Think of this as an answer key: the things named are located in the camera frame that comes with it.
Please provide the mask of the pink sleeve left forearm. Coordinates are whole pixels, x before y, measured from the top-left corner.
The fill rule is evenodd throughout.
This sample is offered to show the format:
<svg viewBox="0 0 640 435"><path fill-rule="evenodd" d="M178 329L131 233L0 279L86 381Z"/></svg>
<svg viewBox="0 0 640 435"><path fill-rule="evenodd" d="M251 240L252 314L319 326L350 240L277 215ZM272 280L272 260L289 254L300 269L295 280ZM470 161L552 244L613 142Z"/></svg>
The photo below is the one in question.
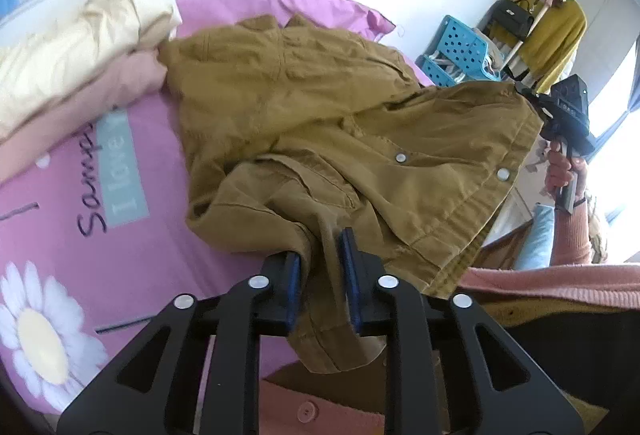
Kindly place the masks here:
<svg viewBox="0 0 640 435"><path fill-rule="evenodd" d="M533 270L469 268L462 289L552 297L621 309L639 309L639 265L559 265Z"/></svg>

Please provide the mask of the person right hand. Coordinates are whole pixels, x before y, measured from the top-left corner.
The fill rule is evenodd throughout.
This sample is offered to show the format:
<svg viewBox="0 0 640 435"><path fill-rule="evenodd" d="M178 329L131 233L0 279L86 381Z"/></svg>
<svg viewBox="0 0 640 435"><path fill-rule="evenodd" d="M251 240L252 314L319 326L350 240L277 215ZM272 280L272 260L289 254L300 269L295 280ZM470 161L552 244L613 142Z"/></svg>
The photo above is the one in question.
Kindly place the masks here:
<svg viewBox="0 0 640 435"><path fill-rule="evenodd" d="M554 195L559 188L566 187L571 181L575 181L575 199L584 198L589 168L587 161L580 157L567 158L558 142L549 144L547 161L549 165L544 177L544 188L548 194Z"/></svg>

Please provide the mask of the pink sleeve right forearm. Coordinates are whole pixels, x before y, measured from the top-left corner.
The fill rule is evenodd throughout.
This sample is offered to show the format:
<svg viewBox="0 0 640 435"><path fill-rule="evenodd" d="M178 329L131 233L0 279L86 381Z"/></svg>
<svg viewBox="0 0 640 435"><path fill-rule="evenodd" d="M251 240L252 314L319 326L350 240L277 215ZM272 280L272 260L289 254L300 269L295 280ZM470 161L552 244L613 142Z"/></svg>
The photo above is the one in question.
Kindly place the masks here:
<svg viewBox="0 0 640 435"><path fill-rule="evenodd" d="M590 263L588 206L582 199L573 213L554 211L554 238L550 259L551 266L584 265Z"/></svg>

